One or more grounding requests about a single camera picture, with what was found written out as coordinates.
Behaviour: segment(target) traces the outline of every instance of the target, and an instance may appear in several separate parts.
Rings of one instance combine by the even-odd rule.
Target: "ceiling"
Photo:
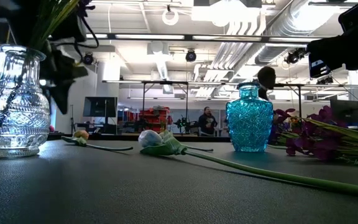
[[[94,1],[96,8],[88,11],[88,24],[95,33],[137,33],[137,34],[225,34],[229,26],[218,27],[210,21],[192,21],[191,9],[193,0],[174,0],[170,5],[172,9],[176,9],[178,13],[178,22],[174,26],[166,25],[162,20],[162,14],[166,11],[166,1],[160,5],[150,5],[150,1]],[[280,10],[287,5],[289,0],[268,0],[273,2],[275,7],[266,9],[266,23],[278,14]],[[335,13],[320,28],[316,29],[312,35],[315,36],[334,36],[342,33],[341,26],[337,21],[338,15],[343,9],[336,9]],[[147,44],[150,41],[123,41],[123,40],[101,40],[102,46],[115,46],[117,52],[125,63],[127,69],[121,70],[124,79],[137,79],[139,75],[150,75],[157,71],[156,64],[147,58]],[[166,62],[168,74],[171,71],[183,71],[183,78],[186,79],[185,72],[193,73],[196,63],[210,64],[220,46],[219,42],[168,42],[169,52],[173,54],[170,61]],[[189,63],[185,60],[188,49],[194,49],[197,54],[195,63]],[[109,60],[111,54],[109,52],[98,52],[94,50],[94,57],[98,61]],[[283,57],[277,57],[270,64],[277,74],[277,82],[288,83],[307,83],[310,82],[308,71],[308,60],[300,61],[296,65],[288,66],[283,62]],[[340,83],[347,81],[347,72],[339,72],[335,74],[336,80]]]

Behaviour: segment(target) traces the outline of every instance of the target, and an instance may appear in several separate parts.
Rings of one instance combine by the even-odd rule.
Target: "blue glass vase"
[[[234,149],[264,152],[273,124],[273,104],[258,97],[258,83],[241,83],[240,98],[226,104],[227,126]]]

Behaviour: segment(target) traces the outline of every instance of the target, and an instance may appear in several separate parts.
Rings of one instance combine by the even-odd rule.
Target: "clear glass vase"
[[[226,104],[234,150],[264,152],[273,124],[273,104],[258,97],[258,83],[241,83],[240,98]]]
[[[32,156],[49,133],[49,103],[39,87],[45,55],[0,45],[0,157]]]

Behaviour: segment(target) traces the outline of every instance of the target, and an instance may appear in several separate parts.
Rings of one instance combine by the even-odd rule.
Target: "gray table surface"
[[[191,156],[150,157],[49,141],[39,156],[0,159],[0,223],[358,223],[358,197],[311,189]],[[288,157],[285,151],[216,157],[263,169],[358,184],[358,167]]]

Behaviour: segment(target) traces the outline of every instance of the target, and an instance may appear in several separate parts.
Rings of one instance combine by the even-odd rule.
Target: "monitor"
[[[117,97],[85,97],[83,116],[115,118],[116,110]]]
[[[358,101],[330,100],[333,117],[347,123],[358,122]]]

